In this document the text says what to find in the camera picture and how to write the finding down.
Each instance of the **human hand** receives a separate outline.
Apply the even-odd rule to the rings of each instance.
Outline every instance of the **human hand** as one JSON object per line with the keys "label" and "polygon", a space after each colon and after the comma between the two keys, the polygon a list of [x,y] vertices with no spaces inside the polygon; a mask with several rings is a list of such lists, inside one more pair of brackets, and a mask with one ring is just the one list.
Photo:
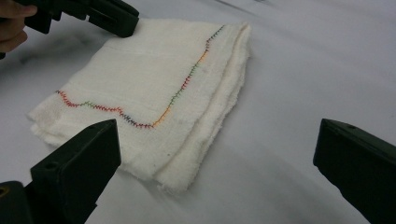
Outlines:
{"label": "human hand", "polygon": [[37,13],[37,7],[25,7],[12,0],[0,0],[0,52],[10,52],[25,42],[24,18]]}

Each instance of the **folded gauze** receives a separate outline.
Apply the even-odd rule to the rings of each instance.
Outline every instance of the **folded gauze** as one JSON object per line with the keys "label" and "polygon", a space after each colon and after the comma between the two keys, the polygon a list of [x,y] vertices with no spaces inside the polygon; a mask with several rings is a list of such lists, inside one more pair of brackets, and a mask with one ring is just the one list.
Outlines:
{"label": "folded gauze", "polygon": [[120,168],[184,191],[236,102],[249,35],[246,24],[140,20],[29,113],[32,130],[57,147],[116,119]]}

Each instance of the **white marble surface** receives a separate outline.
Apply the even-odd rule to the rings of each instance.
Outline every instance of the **white marble surface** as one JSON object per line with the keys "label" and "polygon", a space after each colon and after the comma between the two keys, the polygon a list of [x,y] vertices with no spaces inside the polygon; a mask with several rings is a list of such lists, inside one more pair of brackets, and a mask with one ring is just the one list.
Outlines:
{"label": "white marble surface", "polygon": [[[368,223],[312,164],[322,118],[396,145],[394,0],[129,0],[142,18],[253,28],[239,103],[195,183],[171,197],[117,172],[87,223]],[[111,37],[63,16],[0,61],[0,182],[50,153],[25,114]]]}

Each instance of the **stitch line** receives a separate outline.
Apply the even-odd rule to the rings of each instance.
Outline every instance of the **stitch line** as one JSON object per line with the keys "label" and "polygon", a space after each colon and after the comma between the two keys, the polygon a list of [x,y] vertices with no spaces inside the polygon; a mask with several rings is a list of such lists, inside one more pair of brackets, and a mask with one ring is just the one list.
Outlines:
{"label": "stitch line", "polygon": [[164,112],[160,115],[160,117],[155,120],[152,123],[139,123],[136,122],[135,120],[133,120],[131,118],[131,116],[126,115],[123,111],[123,109],[120,106],[117,107],[109,107],[109,106],[105,106],[105,105],[97,105],[91,101],[86,101],[82,104],[75,104],[72,103],[68,97],[65,91],[56,91],[56,93],[58,93],[62,100],[64,101],[64,103],[67,106],[70,107],[81,107],[81,106],[87,106],[88,108],[91,109],[96,109],[96,110],[102,110],[105,112],[116,112],[119,114],[120,117],[122,117],[127,123],[133,125],[136,128],[142,129],[153,129],[155,127],[157,127],[159,124],[161,124],[166,116],[171,112],[171,107],[176,103],[177,99],[180,98],[181,93],[187,89],[193,75],[195,74],[196,69],[201,65],[201,63],[205,60],[207,54],[209,53],[210,50],[210,44],[212,42],[212,40],[214,40],[216,38],[216,36],[219,35],[219,33],[221,32],[221,30],[223,30],[224,25],[222,25],[212,36],[210,36],[205,43],[205,50],[204,53],[201,55],[201,57],[199,58],[199,60],[195,63],[195,65],[191,68],[189,74],[187,75],[187,77],[184,79],[183,83],[181,84],[181,87],[179,90],[177,90],[177,92],[171,97],[168,106],[166,107],[166,109],[164,110]]}

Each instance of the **white gauze cloth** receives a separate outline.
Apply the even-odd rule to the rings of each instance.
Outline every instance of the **white gauze cloth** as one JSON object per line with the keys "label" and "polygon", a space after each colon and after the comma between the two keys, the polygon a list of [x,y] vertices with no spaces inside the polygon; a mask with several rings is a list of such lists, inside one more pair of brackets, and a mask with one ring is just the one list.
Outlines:
{"label": "white gauze cloth", "polygon": [[116,119],[120,168],[184,191],[236,102],[249,36],[246,24],[140,20],[29,113],[32,131],[58,147]]}

